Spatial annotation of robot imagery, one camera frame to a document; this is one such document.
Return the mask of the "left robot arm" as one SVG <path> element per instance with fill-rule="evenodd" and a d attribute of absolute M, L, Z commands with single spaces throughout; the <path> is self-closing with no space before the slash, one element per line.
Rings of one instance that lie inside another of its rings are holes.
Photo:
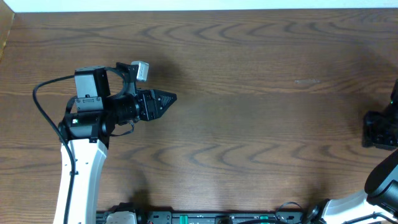
<path fill-rule="evenodd" d="M 142 90 L 148 64 L 117 63 L 75 70 L 77 96 L 70 99 L 58 128 L 62 175 L 54 223 L 95 223 L 101 171 L 117 125 L 160 118 L 175 93 Z"/>

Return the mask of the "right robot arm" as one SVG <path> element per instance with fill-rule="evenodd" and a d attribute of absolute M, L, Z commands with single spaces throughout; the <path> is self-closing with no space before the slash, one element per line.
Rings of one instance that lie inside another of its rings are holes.
<path fill-rule="evenodd" d="M 369 174 L 364 189 L 341 199 L 328 200 L 314 211 L 312 223 L 397 223 L 397 84 L 382 112 L 363 118 L 363 147 L 392 153 Z"/>

